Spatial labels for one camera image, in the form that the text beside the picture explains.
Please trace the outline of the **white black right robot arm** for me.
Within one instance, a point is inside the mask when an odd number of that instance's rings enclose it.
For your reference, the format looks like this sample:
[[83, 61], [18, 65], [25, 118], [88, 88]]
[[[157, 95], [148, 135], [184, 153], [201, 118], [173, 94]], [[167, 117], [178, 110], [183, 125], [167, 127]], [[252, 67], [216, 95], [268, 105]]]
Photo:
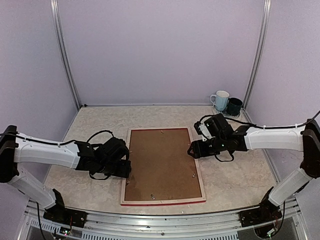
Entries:
[[276, 208], [312, 179], [320, 176], [320, 127], [314, 118], [289, 126], [258, 126], [241, 122], [237, 129], [223, 114], [205, 115], [194, 124], [201, 140], [195, 140], [187, 150], [194, 159], [214, 156], [227, 151], [247, 152], [259, 149], [292, 150], [303, 153], [300, 166], [265, 194], [256, 210], [256, 218], [266, 222]]

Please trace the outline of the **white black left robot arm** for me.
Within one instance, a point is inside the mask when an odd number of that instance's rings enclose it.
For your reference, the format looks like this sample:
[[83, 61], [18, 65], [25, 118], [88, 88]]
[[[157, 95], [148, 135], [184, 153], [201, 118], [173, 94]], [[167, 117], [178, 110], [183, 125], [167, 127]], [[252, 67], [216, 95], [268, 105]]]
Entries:
[[63, 223], [70, 218], [61, 194], [47, 188], [23, 169], [21, 163], [40, 163], [109, 177], [128, 178], [131, 172], [130, 152], [123, 139], [112, 136], [105, 143], [66, 142], [34, 138], [9, 125], [0, 135], [0, 181], [9, 184], [41, 205]]

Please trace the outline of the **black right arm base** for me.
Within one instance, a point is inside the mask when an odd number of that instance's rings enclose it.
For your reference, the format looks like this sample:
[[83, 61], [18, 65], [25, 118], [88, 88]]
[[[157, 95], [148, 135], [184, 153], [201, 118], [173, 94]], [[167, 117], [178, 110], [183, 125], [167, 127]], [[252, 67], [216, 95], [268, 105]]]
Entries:
[[269, 201], [270, 192], [271, 190], [263, 196], [257, 208], [239, 212], [239, 219], [243, 228], [259, 225], [283, 217], [279, 205], [274, 205]]

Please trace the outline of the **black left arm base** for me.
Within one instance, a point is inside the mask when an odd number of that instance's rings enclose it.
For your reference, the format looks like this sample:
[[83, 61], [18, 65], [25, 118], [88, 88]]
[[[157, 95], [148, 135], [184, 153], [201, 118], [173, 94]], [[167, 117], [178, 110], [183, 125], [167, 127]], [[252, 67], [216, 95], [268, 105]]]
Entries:
[[70, 227], [84, 228], [88, 213], [81, 210], [66, 208], [60, 192], [53, 189], [53, 193], [55, 196], [54, 205], [45, 209], [43, 218]]

